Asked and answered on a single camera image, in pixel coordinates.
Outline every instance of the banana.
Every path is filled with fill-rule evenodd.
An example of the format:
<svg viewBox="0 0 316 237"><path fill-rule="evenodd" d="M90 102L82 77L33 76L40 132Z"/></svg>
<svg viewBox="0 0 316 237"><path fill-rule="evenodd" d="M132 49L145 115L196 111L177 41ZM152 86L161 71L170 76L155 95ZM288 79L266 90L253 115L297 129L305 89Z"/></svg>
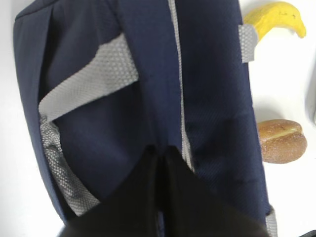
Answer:
<svg viewBox="0 0 316 237"><path fill-rule="evenodd" d="M294 30L300 38L306 36L306 28L300 11L287 2L279 1L263 5L249 12L244 23L254 27L258 42L273 28L284 27Z"/></svg>
<svg viewBox="0 0 316 237"><path fill-rule="evenodd" d="M273 28L284 27L294 30L301 38L306 36L306 28L300 11L293 5L278 1L263 5L249 12L239 25L239 40L242 62L254 60L255 47Z"/></svg>

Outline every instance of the gray webbing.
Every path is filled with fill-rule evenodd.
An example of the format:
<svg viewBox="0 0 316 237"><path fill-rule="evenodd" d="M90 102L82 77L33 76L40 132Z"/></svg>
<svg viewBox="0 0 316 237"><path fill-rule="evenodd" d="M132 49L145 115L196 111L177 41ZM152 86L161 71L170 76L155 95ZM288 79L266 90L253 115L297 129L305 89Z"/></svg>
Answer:
<svg viewBox="0 0 316 237"><path fill-rule="evenodd" d="M255 47L258 43L256 29L250 24L239 25L239 41L242 63L248 63L255 59Z"/></svg>
<svg viewBox="0 0 316 237"><path fill-rule="evenodd" d="M49 92L39 104L40 131L49 169L67 204L77 216L99 203L72 172L63 156L53 120L138 80L125 37L100 46L93 60Z"/></svg>
<svg viewBox="0 0 316 237"><path fill-rule="evenodd" d="M60 145L58 128L42 117L40 131L50 171L69 207L77 216L81 216L96 206L99 200L87 190L68 166Z"/></svg>
<svg viewBox="0 0 316 237"><path fill-rule="evenodd" d="M180 45L180 34L178 28L178 18L177 18L177 9L175 0L168 0L169 9L171 13L171 20L173 24L173 29L176 38L177 51L178 51L178 60L179 60L179 83L181 90L181 140L182 140L182 157L188 164L188 167L191 170L194 170L192 164L192 154L191 154L191 145L188 139L188 135L185 129L185 118L184 118L184 98L183 98L183 82L182 82L182 59L181 59L181 45Z"/></svg>
<svg viewBox="0 0 316 237"><path fill-rule="evenodd" d="M124 34L100 46L93 60L56 88L39 104L39 113L53 121L138 80Z"/></svg>
<svg viewBox="0 0 316 237"><path fill-rule="evenodd" d="M277 237L277 219L275 210L271 207L271 212L266 216L267 231L270 237Z"/></svg>

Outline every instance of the backpack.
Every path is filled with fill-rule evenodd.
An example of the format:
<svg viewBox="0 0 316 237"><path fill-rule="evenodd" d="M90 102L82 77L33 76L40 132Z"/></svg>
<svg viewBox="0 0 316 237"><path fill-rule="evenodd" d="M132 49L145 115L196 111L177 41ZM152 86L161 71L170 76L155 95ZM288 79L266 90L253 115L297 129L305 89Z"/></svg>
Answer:
<svg viewBox="0 0 316 237"><path fill-rule="evenodd" d="M25 117L65 223L106 212L107 236L214 236L223 220L222 236L277 236L241 25L238 0L36 0L16 17Z"/></svg>

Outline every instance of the brown bun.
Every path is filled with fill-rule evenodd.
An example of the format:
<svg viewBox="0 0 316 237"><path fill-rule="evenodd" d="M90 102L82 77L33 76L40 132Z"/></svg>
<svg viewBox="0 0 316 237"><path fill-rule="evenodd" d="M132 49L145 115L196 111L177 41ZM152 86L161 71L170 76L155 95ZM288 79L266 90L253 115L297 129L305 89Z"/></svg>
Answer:
<svg viewBox="0 0 316 237"><path fill-rule="evenodd" d="M307 147L299 123L275 119L257 124L263 161L285 164L300 158Z"/></svg>

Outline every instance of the white background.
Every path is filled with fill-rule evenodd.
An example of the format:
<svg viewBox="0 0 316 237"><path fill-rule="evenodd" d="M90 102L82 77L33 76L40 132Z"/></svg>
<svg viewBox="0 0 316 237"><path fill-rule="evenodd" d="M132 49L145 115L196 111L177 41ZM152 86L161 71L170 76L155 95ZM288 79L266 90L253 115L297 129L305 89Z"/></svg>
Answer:
<svg viewBox="0 0 316 237"><path fill-rule="evenodd" d="M63 224L39 175L20 102L12 54L14 16L32 0L1 0L0 8L0 236L55 237ZM265 0L240 0L243 14ZM276 209L279 237L316 229L316 0L297 6L307 37L275 28L258 44L250 63L258 121L299 122L309 146L298 161L265 164L268 193Z"/></svg>

